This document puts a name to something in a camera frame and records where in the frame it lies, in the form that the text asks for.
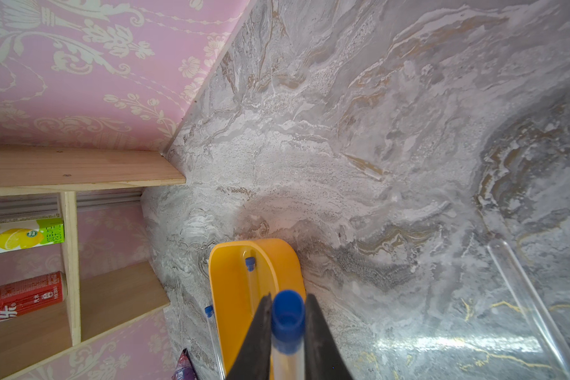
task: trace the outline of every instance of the lemon illustration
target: lemon illustration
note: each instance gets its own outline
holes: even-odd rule
[[[21,249],[31,248],[38,245],[44,236],[28,228],[13,228],[0,233],[0,248],[13,250],[21,246]]]

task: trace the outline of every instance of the lemon juice carton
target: lemon juice carton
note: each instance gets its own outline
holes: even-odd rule
[[[63,243],[63,241],[61,218],[0,223],[0,254],[10,250]]]

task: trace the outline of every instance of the wooden shelf board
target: wooden shelf board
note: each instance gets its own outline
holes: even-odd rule
[[[158,152],[0,145],[0,196],[184,183]]]
[[[83,341],[167,305],[167,293],[148,262],[81,281]]]
[[[148,262],[80,281],[82,344],[169,305]],[[0,379],[22,374],[76,350],[66,302],[0,323]]]
[[[72,346],[66,303],[0,323],[0,379]]]

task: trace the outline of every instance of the wooden shelf divider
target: wooden shelf divider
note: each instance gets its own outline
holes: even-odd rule
[[[61,244],[63,267],[67,282],[67,317],[70,324],[72,346],[81,342],[80,331],[80,269],[78,259],[78,213],[76,192],[59,193],[59,206],[63,217],[66,240]]]

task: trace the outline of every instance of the snack bag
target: snack bag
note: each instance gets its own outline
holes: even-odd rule
[[[177,361],[177,367],[171,380],[196,380],[196,373],[188,357],[188,350],[185,348]]]

